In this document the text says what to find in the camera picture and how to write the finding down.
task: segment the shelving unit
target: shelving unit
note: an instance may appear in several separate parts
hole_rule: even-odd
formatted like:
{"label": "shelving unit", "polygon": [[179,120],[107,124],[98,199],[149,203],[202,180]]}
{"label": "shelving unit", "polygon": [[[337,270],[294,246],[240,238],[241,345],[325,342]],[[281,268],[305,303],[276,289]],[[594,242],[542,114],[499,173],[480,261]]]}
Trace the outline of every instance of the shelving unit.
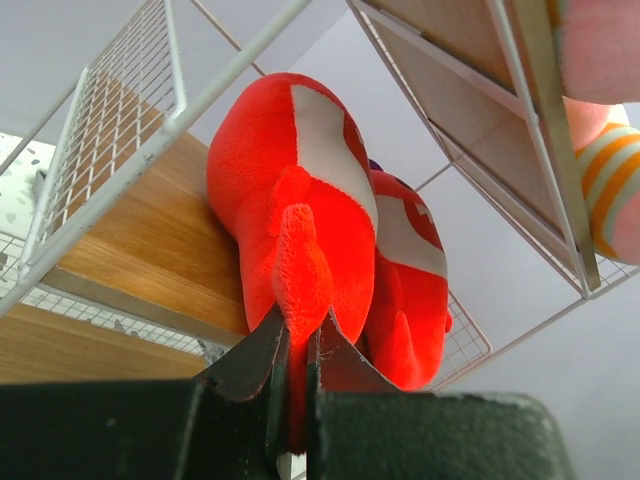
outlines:
{"label": "shelving unit", "polygon": [[[224,32],[202,4],[192,3]],[[187,99],[172,3],[144,2],[81,72],[77,84],[0,164],[6,178],[38,131],[71,97],[60,140],[55,153],[51,151],[43,194],[29,212],[33,218],[28,234],[11,234],[0,222],[0,252],[5,259],[0,270],[0,316],[22,302],[213,357],[246,333],[237,252],[222,227],[212,223],[204,185],[196,183],[194,174],[184,174],[193,167],[202,177],[206,148],[185,132],[246,68],[252,66],[262,74],[255,59],[307,3],[290,2],[244,48],[227,38],[238,55],[197,98]],[[177,166],[178,159],[189,159],[193,165]],[[156,182],[164,182],[162,188]],[[154,205],[150,197],[159,203]],[[186,233],[160,228],[176,221],[166,215],[172,202],[189,212],[183,227],[198,232],[200,240],[192,237],[185,243]],[[136,250],[127,235],[154,239],[156,248]],[[163,262],[154,253],[174,251],[180,242],[193,256],[183,259],[182,265]],[[200,264],[194,269],[198,258]],[[198,270],[196,279],[193,272]],[[135,295],[132,288],[137,288]],[[454,329],[432,389],[491,352],[489,340],[453,294],[449,307]]]}
{"label": "shelving unit", "polygon": [[[640,267],[611,261],[593,251],[575,158],[569,150],[544,2],[485,0],[473,7],[464,0],[347,3],[449,160],[425,185],[445,170],[455,169],[581,295],[475,366],[514,348],[640,272]],[[438,104],[443,98],[444,109]],[[453,107],[446,102],[453,102]],[[448,108],[454,112],[453,120]],[[473,122],[468,119],[474,115],[491,128],[470,126]],[[501,120],[493,121],[494,116]],[[508,125],[526,126],[528,133],[523,136],[513,128],[504,130],[505,118]],[[474,128],[480,130],[472,140],[469,132]],[[503,141],[487,144],[485,139],[495,136],[495,131]],[[529,167],[523,165],[523,157]],[[520,170],[513,170],[513,165]],[[527,194],[527,189],[536,188],[527,186],[528,182],[548,196]],[[551,208],[542,206],[549,201]]]}

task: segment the wire mesh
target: wire mesh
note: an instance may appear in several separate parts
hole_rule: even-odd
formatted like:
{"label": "wire mesh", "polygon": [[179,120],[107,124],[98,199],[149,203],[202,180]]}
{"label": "wire mesh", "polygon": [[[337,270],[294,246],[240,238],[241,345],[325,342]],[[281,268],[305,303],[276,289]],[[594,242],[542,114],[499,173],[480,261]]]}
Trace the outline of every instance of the wire mesh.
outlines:
{"label": "wire mesh", "polygon": [[[16,285],[18,260],[23,247],[23,240],[0,233],[0,298]],[[87,300],[67,297],[36,287],[23,298],[22,303],[183,352],[196,355],[203,353],[195,338],[157,327]]]}
{"label": "wire mesh", "polygon": [[[551,262],[553,266],[555,266],[556,270],[563,272],[565,279],[567,279],[567,281],[571,283],[578,292],[581,292],[580,281],[576,275],[533,237],[531,237],[531,240],[544,252],[547,257],[547,261]],[[598,273],[600,274],[600,286],[595,291],[591,292],[592,298],[605,294],[612,288],[620,285],[640,272],[640,267],[638,266],[614,262],[613,260],[600,255],[596,255],[596,261],[598,263]]]}
{"label": "wire mesh", "polygon": [[427,389],[437,390],[470,370],[491,354],[487,337],[454,295],[449,296],[449,312],[453,325],[446,337],[440,371]]}
{"label": "wire mesh", "polygon": [[37,251],[178,107],[182,83],[172,64],[168,5],[147,1],[89,66],[68,136],[58,145],[59,167],[50,172],[56,178],[35,232]]}

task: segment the dark green object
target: dark green object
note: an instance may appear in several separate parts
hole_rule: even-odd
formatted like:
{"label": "dark green object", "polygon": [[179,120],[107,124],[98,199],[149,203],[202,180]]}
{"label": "dark green object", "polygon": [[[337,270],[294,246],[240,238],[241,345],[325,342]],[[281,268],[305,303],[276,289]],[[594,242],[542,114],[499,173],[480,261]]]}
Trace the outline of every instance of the dark green object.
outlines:
{"label": "dark green object", "polygon": [[[287,357],[274,308],[192,380],[0,386],[0,479],[276,480]],[[540,404],[400,392],[333,315],[307,374],[309,480],[574,478]]]}
{"label": "dark green object", "polygon": [[325,393],[316,416],[309,479],[574,478],[554,420],[528,398]]}

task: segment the red plush toy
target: red plush toy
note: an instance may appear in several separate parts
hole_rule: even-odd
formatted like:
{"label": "red plush toy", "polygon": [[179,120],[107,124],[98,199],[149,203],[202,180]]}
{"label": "red plush toy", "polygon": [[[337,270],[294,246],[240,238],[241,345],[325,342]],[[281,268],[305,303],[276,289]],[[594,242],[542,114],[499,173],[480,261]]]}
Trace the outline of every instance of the red plush toy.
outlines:
{"label": "red plush toy", "polygon": [[211,143],[211,206],[240,249],[247,321],[275,302],[291,332],[290,449],[305,445],[307,344],[329,307],[355,342],[371,304],[377,212],[358,129],[326,87],[267,75]]}
{"label": "red plush toy", "polygon": [[447,261],[429,209],[408,185],[373,170],[379,231],[365,325],[373,365],[404,390],[436,375],[451,329]]}

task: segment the wooden board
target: wooden board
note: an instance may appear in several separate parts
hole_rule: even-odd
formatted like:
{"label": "wooden board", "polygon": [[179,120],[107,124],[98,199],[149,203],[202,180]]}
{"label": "wooden board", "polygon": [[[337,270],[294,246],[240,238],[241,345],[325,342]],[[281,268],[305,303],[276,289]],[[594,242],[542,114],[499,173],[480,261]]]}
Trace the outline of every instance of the wooden board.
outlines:
{"label": "wooden board", "polygon": [[[385,12],[383,15],[391,14],[396,23],[414,29],[418,39],[421,36],[505,90],[513,91],[509,66],[487,2],[354,2],[356,7],[363,3]],[[595,289],[600,279],[562,104],[545,2],[512,0],[508,3],[510,23],[564,209],[585,265],[588,285]],[[526,122],[468,79],[407,41],[388,21],[375,17],[370,20],[430,122],[444,132],[445,153],[450,160],[457,162],[533,238],[575,272],[559,211],[553,203]],[[496,185],[500,195],[496,194]]]}
{"label": "wooden board", "polygon": [[[104,103],[107,111],[115,112],[109,107],[114,104],[111,98],[122,101],[125,107],[119,118],[133,127],[122,128],[114,136],[109,132],[115,120],[109,114],[105,118],[100,109],[87,113],[88,131],[103,133],[93,134],[100,138],[93,143],[98,157],[93,162],[95,174],[79,174],[69,184],[70,198],[77,197],[67,207],[69,216],[84,201],[78,193],[107,180],[108,175],[97,172],[107,172],[103,167],[109,162],[118,167],[135,151],[133,114],[139,102],[129,103],[135,94],[123,93],[117,82],[116,86],[108,81],[102,84],[108,93],[94,94],[98,105]],[[146,111],[142,125],[157,127],[158,111],[144,103],[141,108]],[[82,142],[87,144],[92,144],[91,138]],[[124,151],[117,161],[112,160],[113,145]],[[81,151],[80,171],[91,163],[88,157],[93,150]],[[238,251],[207,203],[207,150],[188,133],[180,137],[43,282],[222,345],[237,343],[248,333]]]}
{"label": "wooden board", "polygon": [[0,383],[191,377],[196,355],[26,305],[2,318]]}

